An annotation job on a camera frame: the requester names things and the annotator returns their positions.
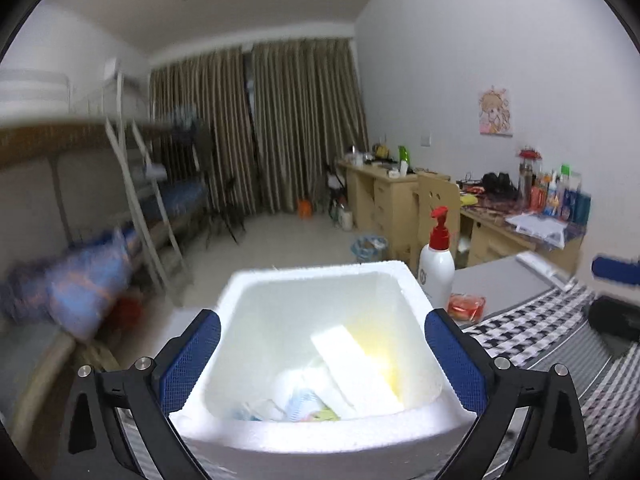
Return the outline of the yellow foam net sleeve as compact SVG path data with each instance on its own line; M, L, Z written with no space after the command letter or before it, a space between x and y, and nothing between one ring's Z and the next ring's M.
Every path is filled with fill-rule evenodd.
M401 378L398 350L389 332L375 326L347 326L372 365L382 374L395 396L400 398Z

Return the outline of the blue face mask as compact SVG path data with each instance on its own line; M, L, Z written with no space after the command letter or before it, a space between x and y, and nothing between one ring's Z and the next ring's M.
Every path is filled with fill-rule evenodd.
M306 417L322 408L329 408L309 390L296 391L285 402L278 405L269 399L259 406L244 403L236 408L231 417L247 422L306 422Z

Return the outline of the white tissue sheet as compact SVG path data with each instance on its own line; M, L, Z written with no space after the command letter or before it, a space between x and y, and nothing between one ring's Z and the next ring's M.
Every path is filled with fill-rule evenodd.
M334 411L340 420L355 414L344 394L329 372L329 367L320 358L315 358L301 367L288 368L281 372L273 383L271 400L280 406L296 391L309 390Z

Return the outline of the green tissue packet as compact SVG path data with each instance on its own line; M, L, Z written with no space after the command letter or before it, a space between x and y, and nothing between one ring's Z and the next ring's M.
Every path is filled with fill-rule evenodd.
M340 416L330 408L322 408L306 417L306 422L338 422L339 420Z

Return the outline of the wooden desk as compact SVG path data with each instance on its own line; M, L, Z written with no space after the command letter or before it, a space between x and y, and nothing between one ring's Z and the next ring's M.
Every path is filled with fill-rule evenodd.
M393 178L380 166L356 166L342 160L348 191L348 204L358 231L384 236L388 241L386 257L407 263L418 270L414 258L418 230L418 175ZM443 174L431 174L448 180ZM569 226L565 231L565 247L555 248L536 238L515 232L506 217L519 214L516 203L482 197L475 205L461 201L460 238L457 266L476 266L524 250L538 252L569 274L577 271L585 230Z

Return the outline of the printed paper sheets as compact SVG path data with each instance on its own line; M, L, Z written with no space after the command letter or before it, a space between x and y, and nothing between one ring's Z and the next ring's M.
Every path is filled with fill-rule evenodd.
M506 223L515 232L541 240L544 244L555 248L565 247L565 231L567 224L558 219L540 214L514 214L506 217Z

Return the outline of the white remote control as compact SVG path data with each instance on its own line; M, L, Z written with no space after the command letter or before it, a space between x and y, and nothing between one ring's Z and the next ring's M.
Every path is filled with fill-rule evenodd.
M515 256L515 259L545 282L563 292L570 290L576 284L576 280L570 274L558 268L554 263L542 258L536 252L520 252Z

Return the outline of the blue plaid quilt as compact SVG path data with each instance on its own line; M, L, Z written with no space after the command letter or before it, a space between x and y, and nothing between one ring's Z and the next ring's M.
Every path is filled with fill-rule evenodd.
M133 229L116 229L58 258L14 266L1 280L1 314L16 325L54 323L88 341L128 289L139 249Z

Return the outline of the white lotion pump bottle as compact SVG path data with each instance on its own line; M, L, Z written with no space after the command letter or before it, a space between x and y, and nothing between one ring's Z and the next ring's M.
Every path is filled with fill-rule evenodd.
M448 208L440 206L431 213L436 221L430 240L420 252L418 282L434 309L446 309L454 284L454 257L446 226Z

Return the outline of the white styrofoam box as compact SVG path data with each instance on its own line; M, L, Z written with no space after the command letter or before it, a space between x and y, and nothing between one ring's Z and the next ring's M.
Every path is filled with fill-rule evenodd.
M219 344L171 415L191 442L267 455L456 446L474 422L424 335L399 261L234 274Z

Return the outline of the wooden smiley chair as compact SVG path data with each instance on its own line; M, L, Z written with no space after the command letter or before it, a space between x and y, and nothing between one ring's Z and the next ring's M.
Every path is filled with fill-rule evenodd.
M431 230L436 226L432 211L438 207L448 208L445 226L449 231L451 255L458 252L460 238L460 190L454 182L436 178L431 174L418 175L418 230L414 258L419 261L421 249L428 243Z

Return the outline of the trash bin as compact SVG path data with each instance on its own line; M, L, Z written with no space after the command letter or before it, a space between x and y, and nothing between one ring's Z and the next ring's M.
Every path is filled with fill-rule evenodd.
M383 261L386 258L388 241L384 236L363 235L350 246L356 263Z

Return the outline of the metal bunk bed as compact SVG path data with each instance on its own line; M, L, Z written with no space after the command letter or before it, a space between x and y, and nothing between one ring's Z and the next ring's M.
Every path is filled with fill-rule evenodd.
M142 81L120 70L77 99L64 74L5 68L1 166L46 162L67 245L132 233L132 270L181 304L182 242L210 209L212 139L185 112L154 113Z

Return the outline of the orange bag on floor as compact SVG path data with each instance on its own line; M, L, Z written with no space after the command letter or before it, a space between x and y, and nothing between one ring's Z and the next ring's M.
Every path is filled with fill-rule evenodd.
M310 219L314 214L314 206L310 200L299 200L297 202L297 214L301 219Z

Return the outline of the anime girl wall poster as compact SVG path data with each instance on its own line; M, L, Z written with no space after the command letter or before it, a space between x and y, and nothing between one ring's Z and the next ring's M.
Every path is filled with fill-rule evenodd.
M491 87L478 96L478 121L483 136L512 136L509 92Z

